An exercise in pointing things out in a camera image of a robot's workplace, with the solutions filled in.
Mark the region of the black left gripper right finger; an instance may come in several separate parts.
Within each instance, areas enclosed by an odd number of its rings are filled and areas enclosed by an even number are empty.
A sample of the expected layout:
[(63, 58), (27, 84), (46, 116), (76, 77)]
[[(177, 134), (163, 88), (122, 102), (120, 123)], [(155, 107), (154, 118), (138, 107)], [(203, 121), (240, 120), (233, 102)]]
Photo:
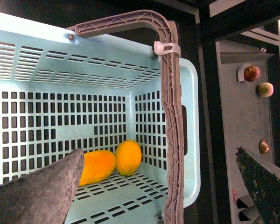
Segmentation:
[(280, 168), (239, 147), (236, 162), (246, 189), (265, 224), (280, 224)]

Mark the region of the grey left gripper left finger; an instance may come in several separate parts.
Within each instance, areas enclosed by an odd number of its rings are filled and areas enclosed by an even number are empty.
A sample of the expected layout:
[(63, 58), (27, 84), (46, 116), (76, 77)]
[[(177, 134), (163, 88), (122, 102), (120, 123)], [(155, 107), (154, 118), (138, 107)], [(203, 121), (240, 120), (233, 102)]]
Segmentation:
[(0, 224), (63, 224), (78, 189), (84, 152), (0, 185)]

